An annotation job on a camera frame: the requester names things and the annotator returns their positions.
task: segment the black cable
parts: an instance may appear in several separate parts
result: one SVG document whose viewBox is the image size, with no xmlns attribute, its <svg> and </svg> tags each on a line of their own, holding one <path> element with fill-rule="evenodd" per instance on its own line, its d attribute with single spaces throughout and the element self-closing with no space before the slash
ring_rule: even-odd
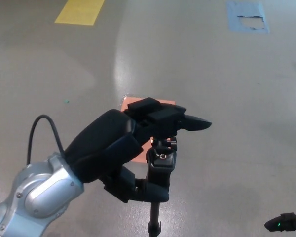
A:
<svg viewBox="0 0 296 237">
<path fill-rule="evenodd" d="M 28 156 L 27 156 L 27 160 L 26 160 L 26 165 L 29 165 L 31 163 L 31 152 L 32 152 L 32 142 L 33 142 L 33 135 L 34 135 L 34 131 L 36 128 L 36 125 L 38 123 L 38 121 L 40 121 L 41 119 L 46 119 L 48 120 L 51 129 L 53 130 L 55 139 L 56 139 L 56 143 L 60 152 L 60 155 L 62 157 L 65 157 L 65 151 L 63 148 L 63 145 L 61 144 L 60 138 L 59 138 L 59 134 L 57 132 L 57 128 L 54 124 L 54 121 L 51 119 L 51 117 L 49 117 L 48 115 L 40 115 L 36 118 L 36 120 L 34 121 L 32 128 L 31 128 L 31 132 L 30 132 L 30 137 L 29 137 L 29 145 L 28 145 Z"/>
</svg>

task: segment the epoxy floor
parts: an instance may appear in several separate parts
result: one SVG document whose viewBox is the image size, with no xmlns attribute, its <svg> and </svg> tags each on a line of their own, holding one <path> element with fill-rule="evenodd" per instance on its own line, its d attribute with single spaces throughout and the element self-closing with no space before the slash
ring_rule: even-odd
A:
<svg viewBox="0 0 296 237">
<path fill-rule="evenodd" d="M 66 146 L 123 96 L 150 96 L 213 123 L 178 135 L 161 237 L 296 237 L 264 228 L 296 212 L 296 0 L 262 2 L 270 34 L 231 32 L 222 0 L 106 0 L 93 27 L 54 24 L 65 0 L 0 1 L 0 201 L 36 116 Z M 55 150 L 42 122 L 33 160 Z M 45 237 L 145 237 L 148 220 L 98 181 Z"/>
</svg>

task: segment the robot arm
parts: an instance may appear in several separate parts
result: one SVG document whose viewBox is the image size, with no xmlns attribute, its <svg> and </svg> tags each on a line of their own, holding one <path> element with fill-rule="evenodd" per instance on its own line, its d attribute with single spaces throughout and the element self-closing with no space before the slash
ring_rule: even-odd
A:
<svg viewBox="0 0 296 237">
<path fill-rule="evenodd" d="M 17 174 L 8 198 L 0 204 L 0 237 L 42 236 L 83 191 L 83 183 L 59 154 L 29 164 Z"/>
<path fill-rule="evenodd" d="M 135 179 L 123 165 L 139 155 L 151 137 L 166 139 L 176 136 L 180 129 L 196 131 L 211 125 L 185 115 L 185 111 L 152 98 L 130 104 L 124 112 L 109 110 L 61 154 L 27 165 L 0 204 L 0 237 L 41 237 L 69 203 L 83 193 L 83 184 L 97 179 L 123 202 L 167 201 L 167 189 Z"/>
</svg>

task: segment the yellow tape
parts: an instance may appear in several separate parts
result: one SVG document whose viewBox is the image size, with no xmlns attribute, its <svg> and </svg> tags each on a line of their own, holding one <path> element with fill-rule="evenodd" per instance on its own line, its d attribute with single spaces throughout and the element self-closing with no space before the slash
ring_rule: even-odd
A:
<svg viewBox="0 0 296 237">
<path fill-rule="evenodd" d="M 104 0 L 68 0 L 55 23 L 93 26 Z"/>
</svg>

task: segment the blue tape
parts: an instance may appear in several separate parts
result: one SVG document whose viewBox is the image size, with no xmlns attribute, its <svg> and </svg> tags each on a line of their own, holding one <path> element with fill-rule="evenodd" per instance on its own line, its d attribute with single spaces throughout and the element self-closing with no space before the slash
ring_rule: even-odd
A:
<svg viewBox="0 0 296 237">
<path fill-rule="evenodd" d="M 228 14 L 229 29 L 231 31 L 270 33 L 262 3 L 227 1 L 226 8 Z M 260 17 L 264 22 L 264 27 L 253 28 L 244 26 L 241 23 L 241 17 Z"/>
</svg>

